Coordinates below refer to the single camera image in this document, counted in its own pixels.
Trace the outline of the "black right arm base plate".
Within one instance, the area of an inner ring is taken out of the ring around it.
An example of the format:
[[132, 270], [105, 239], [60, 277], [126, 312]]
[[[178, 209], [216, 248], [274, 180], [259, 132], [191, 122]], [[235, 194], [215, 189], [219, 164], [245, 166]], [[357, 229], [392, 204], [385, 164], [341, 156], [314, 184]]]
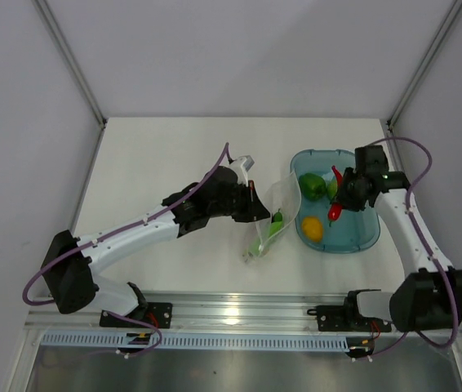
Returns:
[[356, 305], [317, 305], [307, 309], [320, 332], [391, 332], [389, 322], [362, 316]]

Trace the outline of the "dark green cucumber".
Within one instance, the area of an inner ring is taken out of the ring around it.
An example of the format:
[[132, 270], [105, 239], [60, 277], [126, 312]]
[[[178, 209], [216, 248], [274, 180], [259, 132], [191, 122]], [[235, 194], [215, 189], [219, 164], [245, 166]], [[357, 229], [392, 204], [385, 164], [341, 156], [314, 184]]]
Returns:
[[280, 209], [278, 209], [273, 215], [272, 215], [272, 218], [271, 218], [271, 223], [272, 224], [283, 224], [284, 222], [284, 216], [282, 214], [282, 211]]

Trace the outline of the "clear zip top bag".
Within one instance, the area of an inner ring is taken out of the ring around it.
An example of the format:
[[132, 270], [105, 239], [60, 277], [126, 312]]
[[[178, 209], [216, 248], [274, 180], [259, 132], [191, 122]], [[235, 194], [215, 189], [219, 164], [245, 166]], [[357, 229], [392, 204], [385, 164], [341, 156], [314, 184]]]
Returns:
[[247, 255], [247, 246], [251, 242], [254, 234], [254, 223], [250, 223], [247, 226], [247, 231], [244, 236], [244, 248], [242, 253], [242, 258], [246, 263], [251, 263], [257, 261], [261, 258], [264, 258], [269, 254], [269, 252], [275, 247], [275, 244], [283, 237], [286, 231], [289, 229], [291, 224], [295, 221], [301, 205], [301, 192], [300, 186], [298, 184], [297, 176], [294, 171], [292, 171], [288, 176], [281, 179], [280, 181], [273, 183], [264, 197], [262, 198], [263, 204], [271, 212], [271, 217], [269, 219], [260, 220], [257, 222], [267, 223], [271, 221], [272, 215], [280, 209], [284, 216], [284, 228], [278, 233], [278, 236], [271, 243], [269, 251], [262, 257], [254, 258]]

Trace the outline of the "light green gourd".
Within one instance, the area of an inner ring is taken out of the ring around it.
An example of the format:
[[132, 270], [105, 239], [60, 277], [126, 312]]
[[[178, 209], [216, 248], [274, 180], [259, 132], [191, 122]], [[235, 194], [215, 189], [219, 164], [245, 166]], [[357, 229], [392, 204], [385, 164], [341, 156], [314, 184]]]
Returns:
[[253, 230], [254, 236], [247, 246], [247, 255], [254, 258], [264, 256], [283, 228], [284, 223], [282, 220], [267, 223], [256, 222]]

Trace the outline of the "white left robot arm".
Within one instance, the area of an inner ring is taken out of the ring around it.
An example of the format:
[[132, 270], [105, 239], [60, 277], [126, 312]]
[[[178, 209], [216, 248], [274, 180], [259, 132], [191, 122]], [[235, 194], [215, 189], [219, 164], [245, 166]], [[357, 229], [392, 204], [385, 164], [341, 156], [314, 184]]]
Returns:
[[111, 281], [102, 272], [146, 246], [181, 238], [222, 216], [237, 223], [271, 216], [253, 180], [228, 167], [217, 167], [204, 180], [164, 198], [150, 213], [107, 234], [75, 238], [68, 230], [58, 233], [42, 263], [42, 276], [61, 314], [90, 306], [115, 313], [126, 325], [136, 327], [147, 316], [140, 289], [131, 282]]

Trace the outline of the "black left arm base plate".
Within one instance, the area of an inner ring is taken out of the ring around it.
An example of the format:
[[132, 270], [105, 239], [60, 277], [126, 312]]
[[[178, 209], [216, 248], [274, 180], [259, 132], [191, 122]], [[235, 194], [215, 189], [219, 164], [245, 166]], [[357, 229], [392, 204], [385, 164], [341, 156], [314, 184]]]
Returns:
[[152, 325], [158, 329], [169, 329], [171, 326], [173, 304], [167, 302], [149, 302], [138, 305], [126, 316], [115, 317], [107, 311], [100, 316], [101, 327], [144, 328], [142, 323]]

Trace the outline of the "red chili pepper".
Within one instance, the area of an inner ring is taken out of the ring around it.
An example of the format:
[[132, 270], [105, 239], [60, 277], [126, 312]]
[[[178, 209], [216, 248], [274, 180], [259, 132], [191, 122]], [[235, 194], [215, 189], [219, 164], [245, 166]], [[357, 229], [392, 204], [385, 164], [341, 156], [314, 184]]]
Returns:
[[336, 168], [336, 166], [332, 166], [331, 170], [335, 176], [335, 180], [334, 180], [335, 187], [328, 186], [328, 191], [327, 191], [328, 195], [330, 196], [330, 202], [331, 202], [329, 211], [327, 213], [327, 219], [329, 222], [329, 226], [332, 226], [334, 222], [337, 222], [339, 220], [341, 213], [343, 211], [342, 205], [337, 201], [337, 194], [343, 182], [343, 175]]

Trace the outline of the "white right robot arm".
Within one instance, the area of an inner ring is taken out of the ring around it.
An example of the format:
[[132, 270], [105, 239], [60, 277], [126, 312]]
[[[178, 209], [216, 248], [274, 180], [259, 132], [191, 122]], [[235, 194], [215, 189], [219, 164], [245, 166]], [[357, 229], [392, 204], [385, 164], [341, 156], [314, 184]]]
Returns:
[[415, 202], [413, 184], [392, 171], [380, 145], [359, 147], [355, 165], [344, 170], [334, 204], [344, 211], [370, 207], [387, 226], [405, 279], [392, 293], [364, 290], [342, 312], [355, 330], [371, 318], [390, 321], [400, 332], [457, 330], [462, 321], [462, 269], [439, 249]]

